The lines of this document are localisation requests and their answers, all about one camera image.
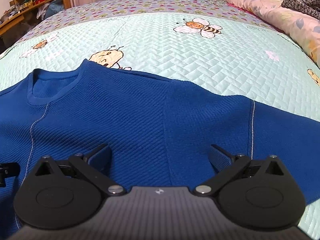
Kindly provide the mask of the blue knit sweater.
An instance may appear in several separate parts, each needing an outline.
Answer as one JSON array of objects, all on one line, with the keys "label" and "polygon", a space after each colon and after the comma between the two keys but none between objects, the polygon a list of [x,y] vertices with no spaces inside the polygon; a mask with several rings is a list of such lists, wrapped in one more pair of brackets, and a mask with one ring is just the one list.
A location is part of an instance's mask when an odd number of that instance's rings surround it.
[{"label": "blue knit sweater", "polygon": [[275,154],[306,201],[319,198],[319,122],[188,81],[85,60],[71,72],[36,69],[1,91],[1,162],[20,175],[1,189],[1,238],[16,230],[14,195],[44,155],[112,150],[107,175],[124,187],[195,187],[215,174],[216,144],[254,159]]}]

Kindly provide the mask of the bee pattern quilted bedspread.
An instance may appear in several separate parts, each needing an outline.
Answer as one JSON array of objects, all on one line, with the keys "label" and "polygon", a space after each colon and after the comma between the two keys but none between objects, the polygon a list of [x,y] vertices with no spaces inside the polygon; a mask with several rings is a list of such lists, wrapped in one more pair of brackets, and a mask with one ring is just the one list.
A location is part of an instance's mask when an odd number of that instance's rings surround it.
[{"label": "bee pattern quilted bedspread", "polygon": [[36,69],[71,72],[88,60],[192,82],[319,122],[319,67],[261,20],[211,16],[215,0],[114,0],[62,11],[1,54],[1,91]]}]

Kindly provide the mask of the wooden desk with drawers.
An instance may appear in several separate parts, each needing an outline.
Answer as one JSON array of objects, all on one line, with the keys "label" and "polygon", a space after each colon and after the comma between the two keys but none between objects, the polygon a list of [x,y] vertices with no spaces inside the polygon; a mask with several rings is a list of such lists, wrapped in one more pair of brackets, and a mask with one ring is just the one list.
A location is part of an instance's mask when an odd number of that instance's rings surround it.
[{"label": "wooden desk with drawers", "polygon": [[13,27],[20,23],[37,23],[36,10],[43,6],[45,2],[24,8],[22,11],[14,15],[11,19],[1,24],[1,36],[10,31]]}]

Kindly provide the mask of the floral pink pillow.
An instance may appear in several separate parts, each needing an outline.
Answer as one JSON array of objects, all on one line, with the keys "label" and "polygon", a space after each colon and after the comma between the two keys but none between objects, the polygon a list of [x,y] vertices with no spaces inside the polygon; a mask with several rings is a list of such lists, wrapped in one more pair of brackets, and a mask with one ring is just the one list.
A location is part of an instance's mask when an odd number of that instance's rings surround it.
[{"label": "floral pink pillow", "polygon": [[282,0],[224,0],[291,37],[319,65],[319,20],[281,6]]}]

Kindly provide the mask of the dark patterned garment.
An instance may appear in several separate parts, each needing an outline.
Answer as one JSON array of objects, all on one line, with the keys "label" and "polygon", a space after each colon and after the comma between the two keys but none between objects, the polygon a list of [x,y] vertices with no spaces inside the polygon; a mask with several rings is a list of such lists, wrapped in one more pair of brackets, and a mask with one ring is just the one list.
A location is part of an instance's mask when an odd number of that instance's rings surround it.
[{"label": "dark patterned garment", "polygon": [[283,0],[281,6],[320,20],[320,0]]}]

